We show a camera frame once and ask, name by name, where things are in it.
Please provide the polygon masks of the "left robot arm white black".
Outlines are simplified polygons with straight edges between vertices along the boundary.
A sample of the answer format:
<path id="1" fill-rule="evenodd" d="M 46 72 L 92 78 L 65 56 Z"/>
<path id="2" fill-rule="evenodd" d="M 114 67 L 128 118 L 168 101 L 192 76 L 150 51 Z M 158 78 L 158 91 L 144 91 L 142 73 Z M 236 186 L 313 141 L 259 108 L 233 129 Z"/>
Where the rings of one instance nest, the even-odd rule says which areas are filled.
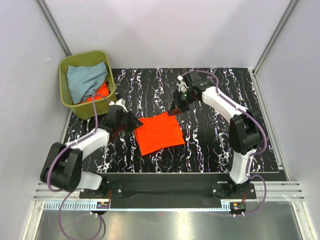
<path id="1" fill-rule="evenodd" d="M 90 190 L 97 198 L 108 193 L 106 180 L 97 173 L 83 171 L 83 160 L 99 148 L 109 144 L 121 132 L 133 132 L 143 123 L 126 107 L 117 103 L 109 107 L 107 114 L 97 122 L 88 134 L 68 144 L 52 144 L 40 174 L 40 180 L 57 192 Z"/>

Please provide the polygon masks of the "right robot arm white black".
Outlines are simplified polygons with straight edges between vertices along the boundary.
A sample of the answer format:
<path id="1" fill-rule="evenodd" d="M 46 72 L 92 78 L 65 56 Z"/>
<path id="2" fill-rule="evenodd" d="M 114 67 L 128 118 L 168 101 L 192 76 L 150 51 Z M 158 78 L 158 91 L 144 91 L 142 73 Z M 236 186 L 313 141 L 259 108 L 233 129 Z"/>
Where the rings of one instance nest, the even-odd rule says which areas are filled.
<path id="1" fill-rule="evenodd" d="M 169 116 L 181 115 L 190 104 L 200 101 L 217 111 L 229 124 L 228 143 L 233 150 L 232 167 L 221 196 L 239 198 L 249 187 L 253 157 L 267 148 L 267 136 L 257 118 L 259 111 L 248 109 L 226 96 L 218 83 L 202 80 L 200 70 L 188 71 L 177 77 L 178 88 L 173 93 Z"/>

